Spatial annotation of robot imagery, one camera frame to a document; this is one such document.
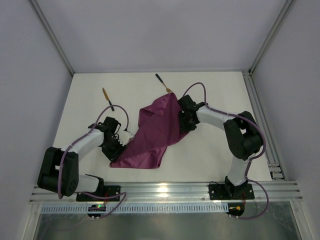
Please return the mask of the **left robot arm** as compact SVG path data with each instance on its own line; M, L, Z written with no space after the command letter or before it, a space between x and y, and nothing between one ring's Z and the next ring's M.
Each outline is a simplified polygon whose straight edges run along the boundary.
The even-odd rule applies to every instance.
M108 197L104 179L98 176L79 174L79 162L95 148L101 148L104 156L115 163L126 149L118 131L121 123L115 118L106 117L103 122L92 124L89 132L67 147L49 147L42 160L37 186L70 197L77 194L77 200L104 200Z

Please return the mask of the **purple cloth napkin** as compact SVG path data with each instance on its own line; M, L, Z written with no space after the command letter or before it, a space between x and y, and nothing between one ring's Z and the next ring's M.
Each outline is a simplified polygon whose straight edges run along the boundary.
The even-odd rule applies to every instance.
M168 146L181 141L181 107L174 93L167 93L139 110L138 130L111 168L157 169Z

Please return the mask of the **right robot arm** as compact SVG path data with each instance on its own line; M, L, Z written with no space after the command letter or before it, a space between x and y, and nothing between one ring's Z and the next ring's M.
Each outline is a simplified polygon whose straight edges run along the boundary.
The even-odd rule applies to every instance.
M227 145L232 153L231 167L224 183L209 185L210 198L239 200L248 195L253 199L248 172L252 159L265 147L265 139L253 115L248 111L235 114L213 109L205 102L194 102L189 95L183 96L177 103L181 108L178 113L180 132L193 131L200 123L209 124L225 132Z

